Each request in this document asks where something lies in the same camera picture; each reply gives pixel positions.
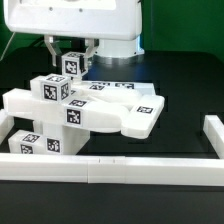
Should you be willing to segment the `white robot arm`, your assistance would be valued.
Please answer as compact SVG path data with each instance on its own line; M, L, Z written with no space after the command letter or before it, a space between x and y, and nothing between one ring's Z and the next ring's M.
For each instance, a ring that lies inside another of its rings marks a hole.
M6 26L14 33L40 34L57 63L56 38L87 41L85 56L105 63L141 54L141 0L3 0Z

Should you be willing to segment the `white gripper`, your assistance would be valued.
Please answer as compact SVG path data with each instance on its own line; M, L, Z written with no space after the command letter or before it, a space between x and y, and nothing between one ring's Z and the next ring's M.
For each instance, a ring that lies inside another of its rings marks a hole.
M10 31L45 35L54 67L62 54L56 36L86 38L88 70L98 39L134 40L142 31L140 0L3 0L3 10Z

